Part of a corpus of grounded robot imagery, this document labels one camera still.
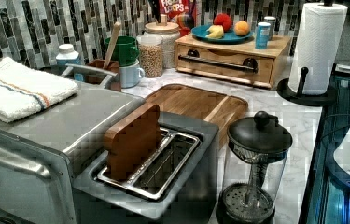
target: toaster slot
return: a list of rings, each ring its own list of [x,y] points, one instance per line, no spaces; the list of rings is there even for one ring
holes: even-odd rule
[[[177,134],[140,175],[134,186],[156,194],[177,174],[191,153],[195,140]]]
[[[160,148],[134,172],[128,181],[120,183],[107,177],[106,166],[95,179],[113,187],[125,189],[127,192],[158,200],[200,144],[198,137],[173,130],[161,128],[161,134],[164,138]]]

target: white countertop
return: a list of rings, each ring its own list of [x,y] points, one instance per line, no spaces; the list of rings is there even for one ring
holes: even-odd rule
[[[287,64],[287,68],[283,73],[284,75],[278,78],[278,80],[289,76],[290,65],[291,63]],[[164,70],[161,77],[143,78],[137,86],[122,89],[122,91],[147,97],[160,87],[173,83],[244,98],[248,101],[247,117],[251,117],[256,112],[264,110],[279,118],[279,123],[291,133],[293,145],[287,154],[285,170],[275,201],[276,213],[274,222],[280,224],[298,223],[322,107],[295,105],[283,99],[276,91],[178,73],[174,69]],[[218,153],[217,178],[219,182],[217,193],[221,192],[224,176],[223,168],[226,150],[223,149]],[[213,212],[209,224],[217,223],[215,215],[215,212]]]

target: wooden spoon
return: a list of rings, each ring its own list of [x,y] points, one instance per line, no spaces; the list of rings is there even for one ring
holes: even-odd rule
[[[111,56],[113,55],[114,48],[117,44],[117,39],[119,38],[119,29],[121,27],[121,23],[117,21],[114,24],[113,32],[111,33],[110,42],[108,43],[107,52],[105,53],[105,63],[103,64],[103,68],[106,69],[110,64]]]

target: snack bag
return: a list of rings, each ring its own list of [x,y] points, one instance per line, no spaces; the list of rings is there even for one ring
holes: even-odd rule
[[[184,36],[196,25],[196,3],[197,0],[160,0],[160,13],[177,23],[180,35]]]

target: striped towel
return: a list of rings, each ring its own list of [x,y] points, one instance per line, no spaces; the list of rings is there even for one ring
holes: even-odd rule
[[[10,123],[47,109],[77,93],[76,82],[36,71],[4,58],[0,61],[0,120]]]

